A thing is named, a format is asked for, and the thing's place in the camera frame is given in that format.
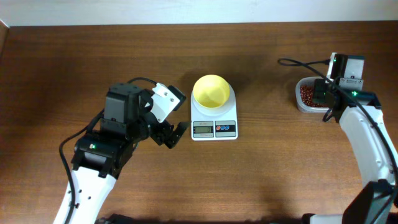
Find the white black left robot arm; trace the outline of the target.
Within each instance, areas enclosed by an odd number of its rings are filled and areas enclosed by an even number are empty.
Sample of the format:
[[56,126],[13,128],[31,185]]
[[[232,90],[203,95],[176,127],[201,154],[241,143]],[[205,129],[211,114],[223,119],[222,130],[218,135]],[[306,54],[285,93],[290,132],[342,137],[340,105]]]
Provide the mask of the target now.
[[70,163],[68,187],[55,223],[94,223],[119,175],[139,143],[151,138],[173,148],[190,123],[171,125],[167,116],[186,96],[176,87],[155,83],[142,89],[132,83],[112,85],[105,106],[81,131]]

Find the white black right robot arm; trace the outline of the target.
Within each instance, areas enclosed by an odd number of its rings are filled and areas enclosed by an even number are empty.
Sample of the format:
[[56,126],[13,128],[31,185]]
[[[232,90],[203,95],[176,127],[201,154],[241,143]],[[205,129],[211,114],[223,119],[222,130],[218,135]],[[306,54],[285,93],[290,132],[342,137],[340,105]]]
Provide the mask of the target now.
[[341,215],[304,215],[306,223],[388,223],[397,205],[397,151],[386,131],[380,101],[363,91],[364,57],[333,53],[327,75],[315,81],[313,102],[327,105],[358,163],[363,189]]

